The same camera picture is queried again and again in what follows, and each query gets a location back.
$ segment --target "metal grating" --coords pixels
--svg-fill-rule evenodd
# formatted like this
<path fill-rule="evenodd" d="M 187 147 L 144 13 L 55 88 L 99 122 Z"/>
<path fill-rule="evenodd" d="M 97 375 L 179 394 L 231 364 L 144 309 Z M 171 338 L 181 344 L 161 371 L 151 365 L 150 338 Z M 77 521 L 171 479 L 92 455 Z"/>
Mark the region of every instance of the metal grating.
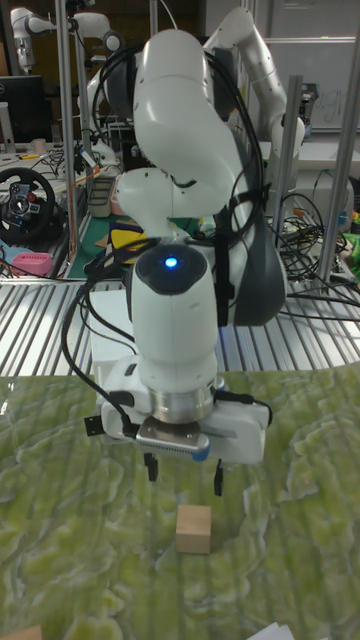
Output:
<path fill-rule="evenodd" d="M 0 375 L 68 375 L 60 333 L 66 309 L 80 281 L 2 281 L 0 286 Z M 97 290 L 117 289 L 112 282 Z M 339 288 L 354 301 L 354 292 Z M 359 309 L 335 302 L 288 298 L 279 314 L 264 327 L 226 327 L 219 331 L 216 353 L 221 370 L 262 371 L 322 369 L 360 360 Z M 348 320 L 326 320 L 327 316 Z M 76 313 L 69 345 L 77 363 L 91 371 L 89 330 Z"/>

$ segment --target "blue led light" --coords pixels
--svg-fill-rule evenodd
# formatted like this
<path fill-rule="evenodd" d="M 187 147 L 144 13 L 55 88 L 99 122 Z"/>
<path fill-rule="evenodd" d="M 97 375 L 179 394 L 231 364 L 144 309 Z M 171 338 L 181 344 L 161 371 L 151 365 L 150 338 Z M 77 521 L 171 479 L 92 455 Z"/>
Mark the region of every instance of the blue led light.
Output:
<path fill-rule="evenodd" d="M 176 258 L 166 258 L 165 267 L 167 267 L 168 269 L 173 269 L 176 266 L 177 266 L 177 259 Z"/>

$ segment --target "wires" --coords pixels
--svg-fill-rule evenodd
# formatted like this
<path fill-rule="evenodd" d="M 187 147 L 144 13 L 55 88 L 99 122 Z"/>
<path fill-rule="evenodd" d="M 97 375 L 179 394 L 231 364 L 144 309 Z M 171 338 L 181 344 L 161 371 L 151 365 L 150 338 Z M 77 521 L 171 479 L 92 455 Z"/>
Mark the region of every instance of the wires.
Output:
<path fill-rule="evenodd" d="M 84 51 L 85 51 L 85 53 L 86 53 L 87 57 L 88 57 L 88 58 L 89 58 L 89 60 L 90 60 L 90 58 L 91 58 L 91 53 L 89 53 L 89 52 L 88 52 L 88 50 L 87 50 L 87 48 L 85 47 L 85 44 L 84 44 L 84 42 L 81 40 L 80 35 L 79 35 L 79 32 L 78 32 L 78 30 L 77 30 L 77 29 L 75 29 L 75 35 L 76 35 L 76 37 L 77 37 L 78 41 L 80 42 L 80 44 L 81 44 L 82 48 L 84 49 Z"/>
<path fill-rule="evenodd" d="M 92 288 L 92 286 L 93 285 L 87 282 L 82 287 L 80 287 L 74 300 L 71 302 L 66 312 L 64 323 L 61 329 L 61 347 L 62 347 L 63 354 L 65 356 L 65 359 L 70 366 L 71 371 L 74 371 L 74 373 L 76 373 L 76 375 L 79 376 L 79 378 L 83 380 L 83 382 L 85 382 L 89 387 L 94 389 L 94 391 L 96 391 L 103 398 L 105 398 L 105 400 L 107 400 L 107 402 L 109 402 L 114 407 L 114 409 L 118 411 L 118 413 L 120 413 L 122 423 L 123 423 L 123 430 L 124 430 L 124 433 L 126 433 L 126 431 L 128 431 L 131 428 L 131 421 L 127 413 L 124 411 L 122 406 L 113 399 L 113 397 L 109 393 L 107 393 L 98 384 L 96 384 L 96 382 L 94 382 L 91 378 L 89 378 L 85 373 L 81 371 L 81 369 L 77 366 L 77 364 L 75 363 L 75 360 L 73 359 L 69 351 L 67 338 L 68 338 L 71 322 L 75 314 L 76 307 L 78 304 L 81 303 L 81 300 L 83 299 L 84 295 L 90 292 L 90 289 Z"/>
<path fill-rule="evenodd" d="M 87 327 L 87 329 L 89 329 L 89 331 L 91 331 L 91 333 L 95 333 L 97 336 L 100 336 L 100 338 L 106 338 L 106 340 L 111 340 L 111 342 L 116 342 L 117 344 L 122 344 L 125 347 L 128 347 L 129 349 L 132 350 L 133 354 L 136 355 L 136 351 L 134 349 L 134 347 L 131 344 L 128 344 L 127 342 L 123 342 L 122 340 L 117 340 L 116 338 L 112 338 L 111 336 L 106 336 L 103 333 L 100 333 L 99 331 L 96 331 L 95 329 L 93 329 L 86 321 L 85 316 L 84 316 L 84 309 L 88 309 L 88 312 L 90 313 L 89 308 L 87 307 L 87 304 L 81 304 L 80 305 L 80 315 L 81 315 L 81 319 L 83 321 L 83 324 L 85 325 L 85 327 Z"/>
<path fill-rule="evenodd" d="M 313 203 L 312 200 L 310 200 L 310 198 L 308 198 L 306 195 L 304 195 L 303 193 L 298 193 L 298 192 L 292 192 L 292 193 L 288 193 L 281 201 L 281 204 L 283 204 L 285 202 L 285 200 L 288 200 L 289 198 L 303 198 L 304 200 L 306 200 L 309 204 L 311 204 L 312 208 L 314 209 L 318 219 L 319 219 L 319 223 L 320 223 L 320 227 L 322 228 L 322 230 L 325 229 L 324 227 L 324 222 L 323 219 L 321 217 L 320 211 L 317 208 L 317 206 Z"/>
<path fill-rule="evenodd" d="M 112 331 L 115 331 L 115 333 L 118 333 L 119 335 L 121 335 L 123 338 L 126 338 L 127 340 L 130 340 L 130 342 L 135 342 L 134 337 L 131 336 L 129 333 L 127 333 L 126 331 L 123 331 L 122 329 L 119 329 L 119 327 L 116 327 L 115 325 L 111 324 L 110 322 L 108 322 L 107 320 L 105 320 L 105 318 L 103 318 L 102 316 L 100 316 L 98 314 L 97 311 L 95 311 L 91 300 L 90 300 L 90 292 L 86 291 L 85 292 L 85 300 L 86 300 L 86 306 L 89 309 L 90 313 L 92 316 L 94 316 L 94 318 L 96 320 L 98 320 L 98 322 L 100 322 L 101 324 L 103 324 L 105 327 L 107 327 L 108 329 L 111 329 Z"/>
<path fill-rule="evenodd" d="M 114 69 L 121 63 L 126 60 L 130 60 L 136 53 L 142 51 L 143 45 L 138 45 L 135 47 L 128 47 L 127 49 L 122 49 L 120 51 L 116 51 L 113 53 L 104 63 L 101 68 L 99 74 L 99 84 L 95 91 L 93 105 L 92 105 L 92 117 L 94 120 L 95 128 L 98 133 L 99 138 L 106 144 L 106 140 L 103 132 L 101 131 L 100 123 L 98 121 L 98 100 L 101 93 L 104 93 L 104 84 L 114 71 Z"/>
<path fill-rule="evenodd" d="M 174 29 L 177 29 L 177 28 L 178 28 L 178 26 L 177 26 L 177 24 L 176 24 L 176 22 L 175 22 L 175 20 L 174 20 L 174 17 L 173 17 L 173 15 L 172 15 L 172 13 L 171 13 L 171 11 L 170 11 L 169 7 L 168 7 L 168 6 L 167 6 L 167 4 L 164 2 L 164 0 L 160 0 L 160 2 L 161 2 L 161 4 L 162 4 L 162 6 L 164 7 L 164 9 L 167 11 L 167 13 L 168 13 L 168 15 L 169 15 L 169 18 L 170 18 L 171 22 L 172 22 L 172 23 L 173 23 L 173 25 L 174 25 Z"/>
<path fill-rule="evenodd" d="M 328 321 L 333 321 L 333 322 L 356 322 L 356 323 L 360 323 L 360 318 L 352 318 L 350 316 L 346 317 L 340 317 L 340 316 L 313 316 L 313 315 L 308 315 L 307 313 L 292 313 L 292 312 L 287 312 L 287 311 L 279 311 L 279 313 L 283 316 L 290 316 L 293 318 L 304 318 L 305 320 L 328 320 Z"/>
<path fill-rule="evenodd" d="M 290 250 L 291 250 L 291 251 L 293 251 L 293 249 L 292 249 L 292 247 L 291 247 L 291 244 L 290 244 L 289 242 L 287 242 L 287 240 L 284 238 L 284 236 L 283 236 L 283 235 L 281 235 L 280 233 L 278 233 L 277 231 L 275 231 L 275 229 L 273 229 L 272 227 L 269 227 L 269 228 L 271 229 L 271 231 L 272 231 L 272 232 L 273 232 L 273 233 L 274 233 L 278 238 L 280 238 L 280 239 L 281 239 L 282 243 L 283 243 L 287 248 L 290 248 Z M 308 265 L 307 265 L 306 263 L 304 263 L 303 256 L 302 256 L 301 254 L 299 254 L 299 255 L 297 255 L 297 258 L 298 258 L 299 262 L 301 262 L 301 263 L 304 265 L 304 267 L 307 269 L 307 268 L 308 268 Z M 326 282 L 326 280 L 324 280 L 321 276 L 319 276 L 319 275 L 318 275 L 318 273 L 316 273 L 316 271 L 313 271 L 313 272 L 312 272 L 312 277 L 313 277 L 313 278 L 316 278 L 317 280 L 319 280 L 319 281 L 320 281 L 320 282 L 325 286 L 325 288 L 326 288 L 326 289 L 331 289 L 331 290 L 335 291 L 335 293 L 336 293 L 336 294 L 339 294 L 339 292 L 336 290 L 336 287 L 335 287 L 334 285 L 330 284 L 329 282 Z M 345 295 L 344 293 L 341 293 L 341 294 L 340 294 L 340 296 L 337 298 L 337 302 L 341 302 L 342 304 L 346 304 L 347 302 L 349 302 L 351 305 L 353 305 L 353 306 L 356 306 L 356 307 L 359 307 L 359 308 L 360 308 L 360 302 L 359 302 L 359 303 L 355 303 L 355 305 L 354 305 L 354 300 L 353 300 L 353 298 L 350 298 L 349 296 Z M 294 293 L 291 297 L 296 298 L 296 297 L 297 297 L 297 294 L 296 294 L 296 293 Z M 321 299 L 322 299 L 324 302 L 326 302 L 326 300 L 327 300 L 326 296 L 324 296 L 324 297 L 323 297 L 323 298 L 321 298 Z"/>
<path fill-rule="evenodd" d="M 144 253 L 144 251 L 146 251 L 150 247 L 154 246 L 155 243 L 158 243 L 158 241 L 159 241 L 159 238 L 149 238 L 149 240 L 136 240 L 135 242 L 131 242 L 131 243 L 127 244 L 127 245 L 124 245 L 123 247 L 120 247 L 120 249 L 118 249 L 118 250 L 113 252 L 114 256 L 118 256 L 119 254 L 122 256 L 121 258 L 119 258 L 116 261 L 117 268 L 119 269 L 119 267 L 121 267 L 122 264 L 124 263 L 124 261 L 129 257 L 128 255 L 126 255 L 128 249 L 131 249 L 131 248 L 134 248 L 134 247 L 138 246 L 139 248 L 137 249 L 137 251 L 132 253 L 132 255 L 133 256 L 135 254 L 136 255 L 141 255 L 142 253 Z M 104 256 L 103 260 L 107 260 L 108 257 L 109 256 Z M 83 310 L 84 305 L 86 305 L 86 307 L 88 308 L 89 312 L 91 314 L 93 314 L 94 317 L 96 319 L 98 319 L 102 324 L 104 324 L 108 328 L 112 329 L 112 331 L 120 333 L 120 335 L 125 337 L 130 342 L 132 342 L 132 343 L 134 342 L 133 336 L 131 336 L 130 334 L 126 333 L 126 331 L 122 331 L 119 327 L 115 327 L 114 325 L 111 325 L 104 318 L 101 318 L 101 316 L 99 316 L 99 314 L 95 311 L 93 305 L 91 304 L 90 291 L 93 289 L 93 287 L 95 286 L 96 282 L 100 282 L 100 281 L 106 279 L 106 276 L 108 274 L 109 274 L 109 271 L 107 270 L 107 268 L 105 268 L 104 271 L 99 271 L 98 270 L 98 272 L 95 273 L 95 274 L 92 274 L 91 279 L 88 279 L 88 281 L 84 285 L 82 285 L 79 288 L 79 290 L 77 291 L 77 293 L 75 295 L 75 298 L 71 302 L 71 304 L 70 304 L 70 306 L 69 306 L 69 308 L 68 308 L 68 310 L 66 312 L 66 315 L 65 315 L 64 323 L 63 323 L 62 330 L 61 330 L 61 347 L 62 347 L 62 350 L 63 350 L 63 354 L 65 356 L 65 359 L 66 359 L 67 363 L 70 366 L 71 371 L 74 371 L 74 373 L 76 373 L 76 375 L 78 375 L 79 378 L 81 380 L 83 380 L 83 382 L 85 382 L 89 387 L 94 389 L 94 391 L 96 391 L 103 398 L 105 398 L 105 400 L 107 400 L 107 402 L 109 402 L 114 407 L 114 409 L 118 413 L 120 413 L 121 419 L 122 419 L 122 423 L 123 423 L 123 433 L 124 433 L 124 435 L 130 436 L 131 435 L 132 424 L 131 424 L 131 420 L 130 420 L 128 414 L 124 411 L 123 407 L 118 402 L 116 402 L 116 400 L 114 400 L 114 398 L 113 398 L 113 396 L 111 394 L 107 393 L 98 384 L 96 384 L 91 378 L 89 378 L 85 373 L 83 373 L 83 371 L 81 371 L 80 367 L 77 366 L 74 358 L 72 357 L 72 355 L 71 355 L 71 353 L 69 351 L 69 345 L 68 345 L 68 334 L 69 334 L 69 330 L 70 330 L 70 326 L 71 326 L 72 320 L 74 318 L 76 307 L 78 305 L 80 305 L 80 314 L 81 314 L 82 318 L 83 318 L 82 310 Z M 135 352 L 135 349 L 133 348 L 133 346 L 131 344 L 129 344 L 129 345 L 127 344 L 126 346 L 128 346 L 130 349 L 132 349 Z"/>
<path fill-rule="evenodd" d="M 51 172 L 53 173 L 55 178 L 59 177 L 59 168 L 60 165 L 64 162 L 64 151 L 63 149 L 53 149 L 46 155 L 42 156 L 39 160 L 32 165 L 31 169 L 34 169 L 38 164 L 45 164 L 50 167 Z"/>
<path fill-rule="evenodd" d="M 316 191 L 316 187 L 318 186 L 318 184 L 319 184 L 319 180 L 320 180 L 321 176 L 323 175 L 323 173 L 325 173 L 326 175 L 328 175 L 330 178 L 334 178 L 334 176 L 330 173 L 330 170 L 329 170 L 329 169 L 321 169 L 321 171 L 320 171 L 320 173 L 319 173 L 318 177 L 317 177 L 317 178 L 316 178 L 316 180 L 315 180 L 314 188 L 313 188 L 313 191 L 312 191 L 312 194 L 311 194 L 312 199 L 314 199 L 314 198 L 315 198 L 315 191 Z"/>
<path fill-rule="evenodd" d="M 231 196 L 230 196 L 230 201 L 228 203 L 228 210 L 230 211 L 230 219 L 232 218 L 232 216 L 234 215 L 234 210 L 236 207 L 236 204 L 234 205 L 231 201 L 234 197 L 235 191 L 236 191 L 236 187 L 239 183 L 240 178 L 242 177 L 242 175 L 245 173 L 245 171 L 247 170 L 250 162 L 252 162 L 252 160 L 255 160 L 255 178 L 254 178 L 254 191 L 258 191 L 258 197 L 254 198 L 253 201 L 253 207 L 252 210 L 247 218 L 247 221 L 245 222 L 245 224 L 240 227 L 237 222 L 237 226 L 238 229 L 237 231 L 231 231 L 228 235 L 228 246 L 229 248 L 233 248 L 235 247 L 243 238 L 243 236 L 245 235 L 245 233 L 250 229 L 250 227 L 254 224 L 255 222 L 255 218 L 258 215 L 258 213 L 262 210 L 262 204 L 263 204 L 263 191 L 264 191 L 264 166 L 263 166 L 263 159 L 262 159 L 262 155 L 261 155 L 261 150 L 260 150 L 260 146 L 259 146 L 259 142 L 258 139 L 256 137 L 256 133 L 253 127 L 253 124 L 251 122 L 249 113 L 246 109 L 246 105 L 245 102 L 243 100 L 243 97 L 238 89 L 238 87 L 236 86 L 236 84 L 234 83 L 232 77 L 230 76 L 230 74 L 228 73 L 227 69 L 224 67 L 224 65 L 217 59 L 215 58 L 212 54 L 205 52 L 206 54 L 206 58 L 207 61 L 209 63 L 209 67 L 219 73 L 221 75 L 221 77 L 223 78 L 227 88 L 229 89 L 233 100 L 234 100 L 234 105 L 236 106 L 237 110 L 239 111 L 242 121 L 244 123 L 244 128 L 245 131 L 247 133 L 251 148 L 252 148 L 252 158 L 250 159 L 250 161 L 247 163 L 247 165 L 241 170 L 241 172 L 239 173 L 239 175 L 237 176 L 234 185 L 232 187 L 231 190 Z M 206 239 L 206 240 L 198 240 L 198 241 L 192 241 L 190 242 L 190 244 L 195 244 L 198 246 L 213 246 L 214 245 L 214 239 Z"/>

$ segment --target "pink container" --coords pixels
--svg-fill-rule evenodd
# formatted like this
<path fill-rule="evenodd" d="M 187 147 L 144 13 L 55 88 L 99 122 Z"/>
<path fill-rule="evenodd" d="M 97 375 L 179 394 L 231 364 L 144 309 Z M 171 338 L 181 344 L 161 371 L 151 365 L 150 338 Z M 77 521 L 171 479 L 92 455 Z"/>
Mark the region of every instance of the pink container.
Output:
<path fill-rule="evenodd" d="M 54 266 L 49 253 L 18 253 L 12 260 L 11 266 L 19 276 L 28 274 L 34 276 L 46 276 Z"/>

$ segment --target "black cable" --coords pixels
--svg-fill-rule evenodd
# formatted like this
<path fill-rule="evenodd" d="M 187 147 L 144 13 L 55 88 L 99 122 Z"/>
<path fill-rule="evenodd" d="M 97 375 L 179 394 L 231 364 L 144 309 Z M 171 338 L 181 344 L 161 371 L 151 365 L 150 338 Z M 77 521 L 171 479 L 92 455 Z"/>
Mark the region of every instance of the black cable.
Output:
<path fill-rule="evenodd" d="M 308 198 L 308 196 L 306 196 L 303 193 L 298 193 L 297 191 L 293 192 L 293 193 L 288 193 L 282 200 L 281 200 L 281 204 L 283 204 L 285 202 L 285 200 L 288 200 L 289 198 L 304 198 L 304 200 L 306 200 L 307 202 L 309 202 L 309 204 L 311 204 L 311 206 L 313 207 L 317 217 L 319 218 L 319 222 L 320 222 L 320 226 L 322 229 L 325 229 L 324 226 L 324 222 L 323 219 L 321 217 L 321 213 L 319 211 L 319 209 L 317 208 L 316 204 L 313 203 L 313 201 Z"/>
<path fill-rule="evenodd" d="M 285 240 L 284 236 L 283 236 L 281 233 L 278 233 L 277 231 L 275 231 L 275 229 L 273 229 L 273 227 L 271 227 L 270 225 L 269 225 L 269 229 L 270 229 L 270 230 L 271 230 L 271 231 L 276 235 L 276 237 L 280 238 L 280 240 L 281 240 L 281 241 L 282 241 L 286 246 L 289 246 L 289 247 L 290 247 L 290 250 L 292 250 L 291 245 L 290 245 L 290 244 Z M 337 293 L 337 294 L 339 293 L 339 292 L 335 289 L 335 287 L 334 287 L 333 285 L 331 285 L 329 282 L 326 282 L 326 280 L 324 280 L 321 276 L 319 276 L 319 274 L 318 274 L 318 273 L 314 272 L 314 273 L 313 273 L 313 277 L 314 277 L 314 278 L 316 278 L 317 280 L 319 280 L 320 282 L 322 282 L 322 283 L 323 283 L 327 288 L 334 290 L 334 291 L 335 291 L 335 293 Z M 345 294 L 341 294 L 341 295 L 342 295 L 343 299 L 345 299 L 345 300 L 350 300 L 350 302 L 351 302 L 351 303 L 353 302 L 353 299 L 352 299 L 352 298 L 350 298 L 349 296 L 346 296 Z"/>
<path fill-rule="evenodd" d="M 111 342 L 117 342 L 117 344 L 122 344 L 125 347 L 129 347 L 129 349 L 132 350 L 133 354 L 136 356 L 137 352 L 135 351 L 134 347 L 131 344 L 128 344 L 127 342 L 123 342 L 122 340 L 117 340 L 116 338 L 112 338 L 111 336 L 106 336 L 103 333 L 100 333 L 100 331 L 96 331 L 95 329 L 93 329 L 91 327 L 91 325 L 89 325 L 84 317 L 84 306 L 80 305 L 80 315 L 81 315 L 81 319 L 83 321 L 83 324 L 85 325 L 85 327 L 87 327 L 89 329 L 89 331 L 91 331 L 91 333 L 95 333 L 97 336 L 100 336 L 100 338 L 106 338 L 106 340 L 111 340 Z"/>
<path fill-rule="evenodd" d="M 329 321 L 333 321 L 333 322 L 360 322 L 360 318 L 350 318 L 350 317 L 338 317 L 336 318 L 335 316 L 331 317 L 331 316 L 312 316 L 312 315 L 308 315 L 305 313 L 292 313 L 292 312 L 287 312 L 287 311 L 279 311 L 280 314 L 284 315 L 284 316 L 290 316 L 290 317 L 294 317 L 294 318 L 303 318 L 304 320 L 329 320 Z"/>
<path fill-rule="evenodd" d="M 104 263 L 107 262 L 110 258 L 114 258 L 115 262 L 111 264 L 109 267 L 106 267 L 106 269 L 108 269 L 107 273 L 106 271 L 105 272 L 99 271 L 98 274 L 96 274 L 96 271 L 94 271 L 91 274 L 91 278 L 94 278 L 93 282 L 94 283 L 101 282 L 103 280 L 107 280 L 108 278 L 114 278 L 114 275 L 111 273 L 112 267 L 114 266 L 114 264 L 115 266 L 120 267 L 123 265 L 125 260 L 129 260 L 130 258 L 138 258 L 147 249 L 156 247 L 161 240 L 162 238 L 156 238 L 156 237 L 142 238 L 139 240 L 134 240 L 133 242 L 129 242 L 128 244 L 124 244 L 121 247 L 118 247 L 118 249 L 113 249 L 113 251 L 105 254 L 98 260 L 96 268 L 99 268 L 102 265 L 104 265 Z M 137 251 L 131 251 L 130 253 L 128 252 L 128 249 L 133 249 L 134 247 L 137 247 L 137 246 L 140 246 L 140 248 Z"/>
<path fill-rule="evenodd" d="M 92 316 L 94 316 L 94 318 L 96 318 L 96 320 L 98 320 L 98 322 L 103 324 L 104 327 L 107 327 L 108 329 L 115 331 L 115 333 L 118 333 L 123 338 L 126 338 L 126 340 L 130 340 L 130 342 L 135 342 L 134 337 L 131 336 L 130 333 L 127 333 L 126 331 L 119 329 L 119 327 L 116 327 L 115 325 L 111 324 L 110 322 L 105 320 L 105 318 L 103 318 L 98 314 L 98 312 L 94 309 L 93 305 L 91 304 L 89 291 L 85 292 L 85 300 L 86 300 L 86 305 L 89 309 L 89 312 L 91 313 Z"/>
<path fill-rule="evenodd" d="M 110 394 L 108 394 L 104 389 L 102 389 L 98 384 L 96 384 L 96 382 L 94 382 L 91 378 L 89 378 L 85 373 L 81 371 L 81 369 L 77 366 L 77 364 L 75 363 L 75 360 L 73 359 L 69 351 L 67 337 L 68 337 L 69 329 L 71 326 L 71 322 L 75 314 L 76 307 L 81 302 L 81 299 L 83 298 L 83 296 L 86 293 L 89 293 L 91 288 L 92 288 L 92 285 L 88 282 L 84 284 L 82 287 L 80 287 L 80 289 L 76 293 L 74 300 L 71 302 L 68 310 L 66 311 L 63 326 L 61 328 L 61 347 L 62 347 L 63 354 L 65 356 L 65 359 L 68 365 L 70 366 L 71 371 L 74 371 L 76 375 L 81 380 L 83 380 L 83 382 L 85 382 L 89 387 L 91 387 L 94 391 L 96 391 L 103 398 L 105 398 L 105 400 L 107 400 L 107 402 L 109 402 L 109 404 L 111 404 L 114 407 L 114 409 L 118 411 L 118 413 L 120 413 L 122 423 L 123 423 L 123 430 L 124 432 L 126 432 L 131 427 L 131 421 L 127 413 L 124 411 L 123 407 L 120 404 L 118 404 Z"/>
<path fill-rule="evenodd" d="M 357 293 L 358 295 L 360 295 L 359 287 L 357 286 L 357 284 L 353 280 L 340 280 L 339 282 L 334 283 L 334 281 L 332 279 L 332 282 L 333 282 L 333 285 L 332 285 L 333 288 L 335 288 L 335 287 L 347 287 L 347 288 L 351 289 L 352 291 L 354 291 L 355 293 Z M 302 293 L 310 294 L 313 291 L 321 291 L 323 289 L 324 289 L 324 287 L 322 285 L 318 285 L 317 287 L 310 287 L 309 289 L 300 289 L 300 291 L 296 291 L 295 293 L 296 294 L 302 294 Z"/>
<path fill-rule="evenodd" d="M 329 298 L 328 296 L 312 296 L 306 293 L 289 293 L 287 298 L 298 298 L 300 300 L 316 300 L 321 302 L 335 302 L 337 304 L 351 305 L 353 307 L 357 307 L 360 309 L 360 302 L 356 302 L 355 300 L 342 300 L 340 297 L 338 298 Z"/>
<path fill-rule="evenodd" d="M 85 53 L 86 53 L 86 55 L 87 55 L 88 59 L 90 60 L 90 59 L 91 59 L 91 53 L 89 53 L 89 52 L 88 52 L 88 50 L 87 50 L 87 48 L 85 47 L 85 44 L 84 44 L 84 43 L 83 43 L 83 41 L 81 40 L 81 38 L 80 38 L 80 36 L 79 36 L 79 32 L 78 32 L 78 30 L 77 30 L 77 29 L 75 29 L 75 34 L 76 34 L 76 37 L 77 37 L 78 41 L 80 42 L 80 44 L 81 44 L 82 48 L 84 49 L 84 51 L 85 51 Z"/>
<path fill-rule="evenodd" d="M 138 45 L 136 47 L 129 47 L 127 49 L 116 51 L 106 60 L 106 62 L 101 68 L 100 75 L 99 75 L 99 85 L 95 91 L 95 96 L 94 96 L 93 105 L 92 105 L 92 117 L 94 120 L 96 131 L 99 137 L 101 138 L 101 140 L 105 143 L 106 143 L 106 140 L 103 135 L 103 132 L 101 131 L 100 123 L 98 123 L 98 118 L 97 118 L 97 102 L 98 102 L 100 93 L 101 91 L 104 91 L 104 84 L 106 80 L 109 78 L 110 74 L 118 66 L 118 64 L 120 64 L 127 58 L 130 58 L 131 56 L 135 55 L 136 53 L 139 53 L 139 51 L 142 51 L 142 49 L 143 49 L 143 45 Z"/>
<path fill-rule="evenodd" d="M 313 188 L 312 194 L 311 194 L 312 199 L 314 199 L 314 197 L 315 197 L 316 187 L 318 186 L 319 180 L 320 180 L 321 176 L 323 175 L 323 173 L 327 174 L 330 178 L 334 179 L 334 176 L 331 175 L 331 173 L 330 173 L 330 169 L 321 169 L 318 177 L 315 180 L 314 188 Z"/>
<path fill-rule="evenodd" d="M 249 162 L 246 163 L 245 167 L 240 171 L 239 175 L 237 176 L 234 184 L 233 184 L 233 188 L 231 190 L 231 196 L 230 196 L 230 200 L 233 199 L 234 195 L 235 195 L 235 189 L 238 185 L 238 182 L 240 180 L 240 178 L 242 178 L 242 176 L 244 175 L 245 171 L 249 168 L 249 165 L 251 163 L 251 160 L 249 160 Z"/>
<path fill-rule="evenodd" d="M 210 68 L 212 68 L 213 70 L 217 71 L 222 76 L 222 78 L 225 81 L 225 83 L 226 83 L 231 95 L 234 98 L 235 106 L 238 107 L 238 111 L 240 113 L 241 119 L 242 119 L 243 124 L 245 126 L 245 130 L 246 130 L 247 136 L 249 138 L 249 142 L 251 144 L 254 157 L 256 158 L 257 181 L 259 183 L 259 188 L 262 189 L 263 188 L 263 184 L 264 184 L 264 179 L 263 179 L 264 178 L 263 159 L 262 159 L 262 154 L 261 154 L 259 141 L 257 139 L 256 133 L 255 133 L 255 129 L 254 129 L 254 126 L 252 124 L 251 118 L 249 116 L 248 110 L 246 108 L 244 99 L 243 99 L 238 87 L 234 83 L 231 75 L 229 74 L 228 70 L 220 62 L 220 60 L 218 60 L 217 58 L 215 58 L 215 56 L 213 56 L 212 54 L 210 54 L 208 52 L 206 52 L 206 58 L 208 60 Z"/>
<path fill-rule="evenodd" d="M 187 221 L 187 223 L 186 223 L 186 225 L 185 225 L 185 227 L 184 227 L 184 231 L 187 231 L 187 230 L 188 230 L 188 228 L 189 228 L 189 227 L 190 227 L 190 225 L 191 225 L 191 221 L 192 221 L 192 218 L 189 218 L 189 219 L 188 219 L 188 221 Z"/>

